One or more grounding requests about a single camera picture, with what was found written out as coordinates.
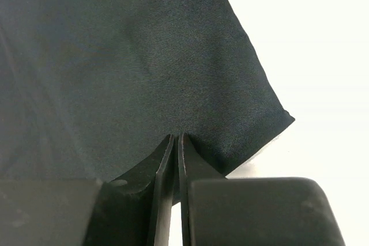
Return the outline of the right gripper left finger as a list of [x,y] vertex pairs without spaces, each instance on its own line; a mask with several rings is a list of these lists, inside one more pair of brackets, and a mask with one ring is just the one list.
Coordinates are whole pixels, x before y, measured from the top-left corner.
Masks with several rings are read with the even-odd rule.
[[109,183],[1,181],[2,245],[167,245],[174,144],[165,137],[146,159]]

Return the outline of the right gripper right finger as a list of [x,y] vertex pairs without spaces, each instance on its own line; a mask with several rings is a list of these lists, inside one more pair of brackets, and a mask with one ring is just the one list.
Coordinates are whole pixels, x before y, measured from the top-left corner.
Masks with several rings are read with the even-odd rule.
[[178,167],[184,245],[344,245],[326,194],[311,179],[224,178],[186,134]]

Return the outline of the black cloth placemat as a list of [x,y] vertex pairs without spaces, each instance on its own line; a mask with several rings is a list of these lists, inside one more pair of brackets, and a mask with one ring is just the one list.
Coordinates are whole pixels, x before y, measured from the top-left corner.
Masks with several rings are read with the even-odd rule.
[[228,0],[1,0],[1,177],[122,175],[188,133],[227,175],[293,117]]

